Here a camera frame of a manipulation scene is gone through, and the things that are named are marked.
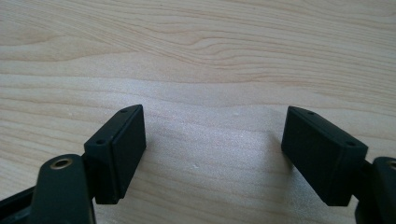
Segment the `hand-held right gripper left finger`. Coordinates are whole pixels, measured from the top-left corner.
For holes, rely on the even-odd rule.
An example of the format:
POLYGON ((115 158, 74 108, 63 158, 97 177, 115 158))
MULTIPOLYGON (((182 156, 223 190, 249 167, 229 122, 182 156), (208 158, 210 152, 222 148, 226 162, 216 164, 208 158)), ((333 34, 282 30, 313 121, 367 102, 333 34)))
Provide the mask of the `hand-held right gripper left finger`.
POLYGON ((98 204, 124 198, 145 149, 142 105, 118 111, 84 144, 83 160, 98 204))

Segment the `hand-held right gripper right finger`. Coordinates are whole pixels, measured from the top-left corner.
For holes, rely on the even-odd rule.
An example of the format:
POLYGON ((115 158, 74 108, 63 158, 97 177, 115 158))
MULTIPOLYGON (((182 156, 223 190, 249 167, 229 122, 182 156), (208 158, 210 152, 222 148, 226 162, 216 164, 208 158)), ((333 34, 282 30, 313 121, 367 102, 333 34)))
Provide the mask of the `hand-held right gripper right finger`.
POLYGON ((315 112, 290 106, 281 149, 323 202, 349 204, 368 151, 363 142, 315 112))

